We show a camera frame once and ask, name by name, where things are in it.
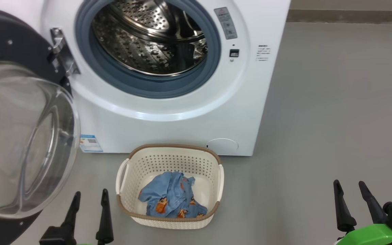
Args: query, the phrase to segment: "door hinge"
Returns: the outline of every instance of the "door hinge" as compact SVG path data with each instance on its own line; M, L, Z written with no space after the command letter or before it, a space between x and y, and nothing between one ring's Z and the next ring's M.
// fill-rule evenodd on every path
M52 52L60 59L63 68L66 71L66 76L68 77L72 74L80 74L72 52L67 46L63 31L60 28L52 28L50 31L53 42ZM57 70L59 68L59 64L54 64L54 67Z

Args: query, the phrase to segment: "stainless steel drum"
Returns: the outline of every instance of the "stainless steel drum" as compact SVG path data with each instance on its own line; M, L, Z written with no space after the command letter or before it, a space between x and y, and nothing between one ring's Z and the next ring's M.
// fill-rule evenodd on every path
M146 75L182 74L208 52L196 22L161 0L116 0L96 15L93 29L107 53Z

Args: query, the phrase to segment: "washing machine door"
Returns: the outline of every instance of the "washing machine door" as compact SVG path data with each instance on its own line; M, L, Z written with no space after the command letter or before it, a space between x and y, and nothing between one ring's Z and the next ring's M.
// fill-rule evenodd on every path
M53 46L0 11L0 219L40 212L63 187L79 119Z

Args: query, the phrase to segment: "baseboard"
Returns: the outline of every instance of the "baseboard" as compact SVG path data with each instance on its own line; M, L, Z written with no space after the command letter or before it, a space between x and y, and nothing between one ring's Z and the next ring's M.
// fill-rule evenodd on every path
M287 22L392 24L392 11L290 9Z

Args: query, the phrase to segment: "brown basket rim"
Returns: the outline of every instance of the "brown basket rim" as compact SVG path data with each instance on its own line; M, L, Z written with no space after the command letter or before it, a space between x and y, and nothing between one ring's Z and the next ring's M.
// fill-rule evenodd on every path
M134 149L130 154L129 154L129 159L131 159L138 151L146 148L158 148L158 147L168 147L168 148L184 148L184 149L196 149L196 150L202 150L205 152L210 153L213 155L213 157L216 158L217 163L221 165L221 159L220 157L211 149L200 147L200 146L190 146L190 145L180 145L180 144L147 144L143 146L139 146L136 149ZM208 219L209 217L213 216L213 214L217 211L220 201L217 201L216 204L214 205L213 209L208 212L207 215L202 216L202 217L196 217L196 218L163 218L163 217L154 217L154 216L147 216L144 214L136 214L133 212L128 211L124 206L121 201L121 196L120 194L116 195L117 197L117 203L121 210L131 216L131 217L136 217L136 218L141 218L141 219L147 219L147 220L154 220L154 221L162 221L162 222L199 222L205 219Z

